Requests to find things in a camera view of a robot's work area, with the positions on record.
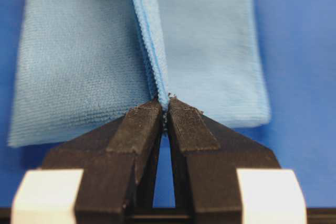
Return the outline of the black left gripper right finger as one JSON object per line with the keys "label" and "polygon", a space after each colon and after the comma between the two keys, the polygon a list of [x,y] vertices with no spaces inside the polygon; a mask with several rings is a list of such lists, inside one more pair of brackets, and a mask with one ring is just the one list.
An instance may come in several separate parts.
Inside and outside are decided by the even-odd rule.
{"label": "black left gripper right finger", "polygon": [[194,223],[241,223],[237,168],[280,168],[269,148],[172,98],[167,114],[175,205]]}

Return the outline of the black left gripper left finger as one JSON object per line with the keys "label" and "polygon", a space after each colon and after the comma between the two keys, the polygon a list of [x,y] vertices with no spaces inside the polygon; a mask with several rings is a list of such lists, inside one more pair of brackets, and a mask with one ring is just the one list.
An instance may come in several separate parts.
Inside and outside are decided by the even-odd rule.
{"label": "black left gripper left finger", "polygon": [[153,205],[162,135],[158,100],[52,148],[42,169],[83,169],[77,223],[123,223],[130,209]]}

